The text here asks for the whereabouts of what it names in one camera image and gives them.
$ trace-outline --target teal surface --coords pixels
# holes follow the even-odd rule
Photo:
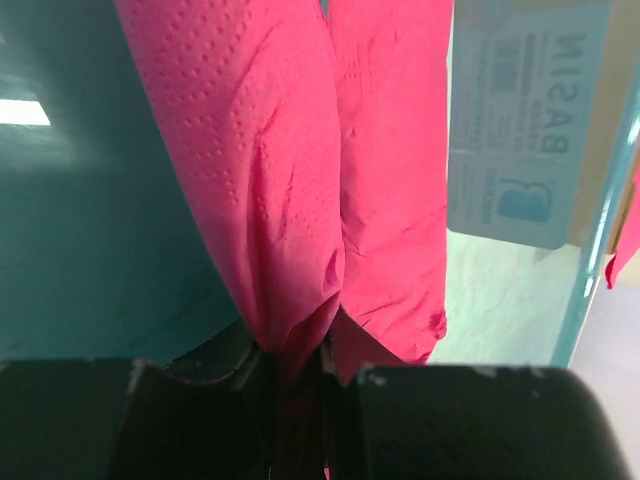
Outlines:
[[[112,2],[0,0],[0,104],[0,359],[165,362],[237,318]]]

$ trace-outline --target label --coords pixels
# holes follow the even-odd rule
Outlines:
[[[571,226],[610,3],[540,11],[526,0],[460,3],[449,228],[559,248]]]

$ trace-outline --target barcode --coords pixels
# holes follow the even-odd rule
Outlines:
[[[520,70],[520,40],[512,38],[493,42],[491,91],[494,94],[513,93]]]

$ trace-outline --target logo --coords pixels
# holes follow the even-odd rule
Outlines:
[[[553,193],[547,185],[511,179],[501,179],[500,185],[506,190],[498,199],[498,215],[537,223],[549,221]]]

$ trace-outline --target white wall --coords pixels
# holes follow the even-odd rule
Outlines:
[[[571,368],[599,397],[640,479],[640,289],[600,283]]]

